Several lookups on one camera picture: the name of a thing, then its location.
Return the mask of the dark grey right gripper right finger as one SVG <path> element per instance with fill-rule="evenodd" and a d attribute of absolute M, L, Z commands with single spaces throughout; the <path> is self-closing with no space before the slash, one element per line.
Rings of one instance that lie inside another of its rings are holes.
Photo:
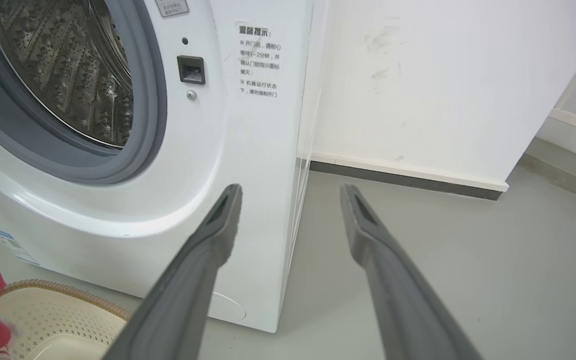
<path fill-rule="evenodd" d="M 340 187 L 350 255 L 368 280 L 386 360 L 483 360 L 358 187 Z"/>

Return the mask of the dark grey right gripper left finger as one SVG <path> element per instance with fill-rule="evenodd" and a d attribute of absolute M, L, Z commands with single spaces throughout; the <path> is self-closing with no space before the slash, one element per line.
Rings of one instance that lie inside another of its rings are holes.
<path fill-rule="evenodd" d="M 243 191 L 225 187 L 102 360 L 197 360 L 219 268 L 230 258 Z"/>

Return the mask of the cream perforated laundry basket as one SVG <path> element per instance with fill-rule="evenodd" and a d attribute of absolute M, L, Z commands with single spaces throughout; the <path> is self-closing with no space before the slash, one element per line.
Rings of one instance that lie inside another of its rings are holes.
<path fill-rule="evenodd" d="M 12 329 L 0 360 L 102 360 L 130 313 L 57 282 L 30 279 L 0 293 L 0 321 Z"/>

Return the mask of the white front-load washing machine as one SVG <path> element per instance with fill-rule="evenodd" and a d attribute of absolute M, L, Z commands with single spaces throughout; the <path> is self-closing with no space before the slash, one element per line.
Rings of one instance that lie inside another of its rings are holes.
<path fill-rule="evenodd" d="M 145 297 L 224 188 L 242 187 L 237 237 L 208 316 L 275 333 L 297 239 L 322 90 L 330 0 L 144 0 L 166 80 L 166 127 L 153 162 L 106 186 L 0 170 L 0 231 L 34 266 Z M 279 98 L 236 91 L 236 24 L 283 39 Z M 178 56 L 201 57 L 206 84 L 180 81 Z"/>

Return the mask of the steel washing machine drum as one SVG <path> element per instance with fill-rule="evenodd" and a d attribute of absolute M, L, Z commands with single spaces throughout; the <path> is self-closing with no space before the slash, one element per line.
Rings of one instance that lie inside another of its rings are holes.
<path fill-rule="evenodd" d="M 105 0 L 0 0 L 0 49 L 57 120 L 120 150 L 133 125 L 133 87 Z"/>

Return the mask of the white and grey baseboard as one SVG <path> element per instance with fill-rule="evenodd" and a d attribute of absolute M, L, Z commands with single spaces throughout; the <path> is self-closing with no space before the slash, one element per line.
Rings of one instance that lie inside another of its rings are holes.
<path fill-rule="evenodd" d="M 304 175 L 301 170 L 318 173 L 391 183 L 394 185 L 457 194 L 471 198 L 496 201 L 509 189 L 505 181 L 496 182 L 476 178 L 460 178 L 425 170 L 412 170 L 377 162 L 366 162 L 346 157 L 334 157 L 323 153 L 297 153 L 295 156 L 295 177 Z"/>

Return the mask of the blue energy label sticker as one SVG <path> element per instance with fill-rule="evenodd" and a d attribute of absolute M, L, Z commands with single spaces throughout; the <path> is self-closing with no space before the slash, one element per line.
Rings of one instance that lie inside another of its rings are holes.
<path fill-rule="evenodd" d="M 41 266 L 14 238 L 11 234 L 0 230 L 0 244 L 12 253 L 16 259 L 27 264 Z"/>

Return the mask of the grey rubber door gasket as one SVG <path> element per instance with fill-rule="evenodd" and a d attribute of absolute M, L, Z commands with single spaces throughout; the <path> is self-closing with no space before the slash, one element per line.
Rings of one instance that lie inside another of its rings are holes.
<path fill-rule="evenodd" d="M 166 128 L 162 55 L 144 0 L 105 0 L 125 48 L 133 91 L 131 135 L 121 149 L 92 143 L 33 96 L 0 48 L 0 170 L 106 186 L 137 177 L 153 162 Z"/>

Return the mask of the black door latch socket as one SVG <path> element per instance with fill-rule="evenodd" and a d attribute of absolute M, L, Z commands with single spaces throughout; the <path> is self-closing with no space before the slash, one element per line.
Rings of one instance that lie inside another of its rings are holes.
<path fill-rule="evenodd" d="M 180 81 L 185 84 L 206 84 L 206 67 L 203 57 L 178 55 L 176 57 Z"/>

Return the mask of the Chinese text warning sticker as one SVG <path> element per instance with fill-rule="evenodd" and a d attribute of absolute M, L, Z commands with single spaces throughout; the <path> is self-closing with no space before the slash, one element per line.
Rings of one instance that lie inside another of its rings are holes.
<path fill-rule="evenodd" d="M 249 22 L 235 25 L 235 85 L 240 96 L 276 100 L 282 89 L 282 46 L 274 28 Z"/>

